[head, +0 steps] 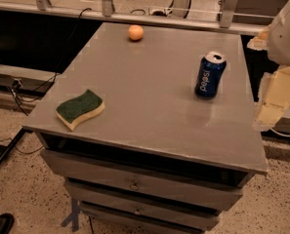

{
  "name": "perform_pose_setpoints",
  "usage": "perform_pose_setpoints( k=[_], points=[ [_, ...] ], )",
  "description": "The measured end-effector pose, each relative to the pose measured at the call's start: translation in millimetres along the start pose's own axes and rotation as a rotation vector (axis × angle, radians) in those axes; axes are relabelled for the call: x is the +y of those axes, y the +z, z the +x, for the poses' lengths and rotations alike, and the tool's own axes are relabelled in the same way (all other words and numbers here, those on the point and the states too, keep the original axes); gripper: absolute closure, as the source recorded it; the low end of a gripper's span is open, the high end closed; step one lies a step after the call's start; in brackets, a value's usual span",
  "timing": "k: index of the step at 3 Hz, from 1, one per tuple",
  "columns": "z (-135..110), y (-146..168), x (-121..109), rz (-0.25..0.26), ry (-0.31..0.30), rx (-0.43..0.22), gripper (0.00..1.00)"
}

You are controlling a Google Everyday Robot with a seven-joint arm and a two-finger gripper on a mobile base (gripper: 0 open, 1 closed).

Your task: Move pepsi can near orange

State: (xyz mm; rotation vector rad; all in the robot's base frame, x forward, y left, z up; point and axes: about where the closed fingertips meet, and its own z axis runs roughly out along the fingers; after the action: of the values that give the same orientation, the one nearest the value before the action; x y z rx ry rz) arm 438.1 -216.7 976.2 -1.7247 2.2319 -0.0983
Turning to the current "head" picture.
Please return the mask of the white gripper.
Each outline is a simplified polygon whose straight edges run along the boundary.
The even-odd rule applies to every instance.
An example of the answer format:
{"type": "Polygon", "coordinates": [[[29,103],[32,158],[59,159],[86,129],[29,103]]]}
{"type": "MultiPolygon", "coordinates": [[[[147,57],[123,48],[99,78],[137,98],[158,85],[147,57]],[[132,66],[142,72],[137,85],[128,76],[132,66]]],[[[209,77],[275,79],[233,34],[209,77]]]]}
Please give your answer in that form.
{"type": "Polygon", "coordinates": [[[290,107],[290,0],[247,47],[268,50],[270,60],[280,64],[272,74],[265,72],[259,86],[253,127],[265,132],[273,128],[290,107]]]}

